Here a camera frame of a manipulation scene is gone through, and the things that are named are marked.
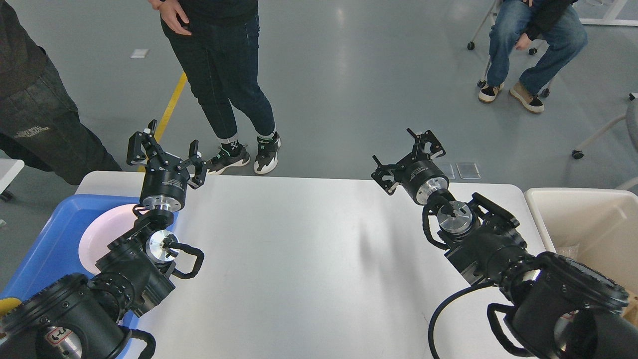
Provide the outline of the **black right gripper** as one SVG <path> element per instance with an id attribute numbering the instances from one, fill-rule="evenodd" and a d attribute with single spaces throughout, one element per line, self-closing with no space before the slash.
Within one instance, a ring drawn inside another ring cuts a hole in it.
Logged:
<path id="1" fill-rule="evenodd" d="M 383 165 L 373 155 L 377 167 L 371 177 L 388 195 L 394 194 L 401 185 L 416 204 L 425 206 L 434 193 L 449 188 L 449 178 L 433 162 L 434 158 L 445 156 L 446 152 L 431 130 L 423 133 L 411 129 L 406 131 L 414 139 L 408 160 Z"/>

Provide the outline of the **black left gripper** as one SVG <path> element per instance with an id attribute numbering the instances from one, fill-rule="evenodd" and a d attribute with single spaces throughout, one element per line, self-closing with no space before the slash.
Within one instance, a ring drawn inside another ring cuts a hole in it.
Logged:
<path id="1" fill-rule="evenodd" d="M 164 150 L 155 139 L 157 125 L 158 121 L 152 120 L 146 129 L 130 136 L 126 163 L 145 167 L 139 203 L 146 209 L 164 209 L 175 213 L 185 207 L 187 184 L 192 189 L 203 186 L 207 162 L 198 150 L 198 140 L 190 143 L 187 159 L 181 161 L 173 155 L 164 159 Z M 180 170 L 175 170 L 174 166 L 179 163 Z M 189 167 L 194 167 L 193 175 L 190 175 Z"/>

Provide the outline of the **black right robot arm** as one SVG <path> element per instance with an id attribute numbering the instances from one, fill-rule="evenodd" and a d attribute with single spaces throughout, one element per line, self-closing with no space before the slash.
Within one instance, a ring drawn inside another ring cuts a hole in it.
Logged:
<path id="1" fill-rule="evenodd" d="M 429 243 L 469 286 L 444 300 L 431 316 L 435 325 L 445 307 L 483 288 L 499 288 L 509 305 L 488 304 L 490 329 L 501 347 L 516 357 L 540 359 L 635 359 L 637 328 L 622 318 L 629 294 L 612 279 L 560 254 L 529 254 L 512 213 L 480 193 L 456 200 L 449 178 L 433 162 L 445 150 L 431 131 L 415 133 L 409 152 L 394 164 L 379 159 L 371 177 L 387 193 L 401 186 L 422 206 L 422 230 Z"/>

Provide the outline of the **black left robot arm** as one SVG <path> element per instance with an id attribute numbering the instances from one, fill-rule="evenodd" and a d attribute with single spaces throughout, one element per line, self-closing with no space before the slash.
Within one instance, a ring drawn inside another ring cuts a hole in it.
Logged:
<path id="1" fill-rule="evenodd" d="M 145 168 L 132 229 L 109 243 L 96 276 L 64 275 L 2 316 L 3 359 L 116 359 L 132 339 L 146 343 L 141 359 L 155 354 L 152 334 L 120 321 L 159 305 L 175 289 L 171 276 L 198 275 L 204 253 L 180 243 L 168 227 L 185 206 L 187 187 L 202 186 L 208 167 L 197 140 L 180 159 L 161 148 L 156 129 L 152 120 L 129 139 L 127 162 Z"/>

